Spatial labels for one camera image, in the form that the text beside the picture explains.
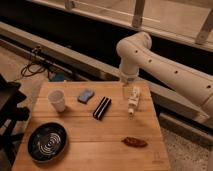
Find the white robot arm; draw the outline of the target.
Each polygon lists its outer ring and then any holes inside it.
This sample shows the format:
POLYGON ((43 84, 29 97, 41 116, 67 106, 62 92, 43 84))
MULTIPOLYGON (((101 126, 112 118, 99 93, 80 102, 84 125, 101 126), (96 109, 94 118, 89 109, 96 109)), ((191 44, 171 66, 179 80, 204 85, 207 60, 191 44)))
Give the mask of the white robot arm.
POLYGON ((152 39, 146 32, 138 32, 117 43, 120 80, 126 84, 133 82, 139 69, 143 69, 213 116, 213 76, 162 57, 152 52, 151 46, 152 39))

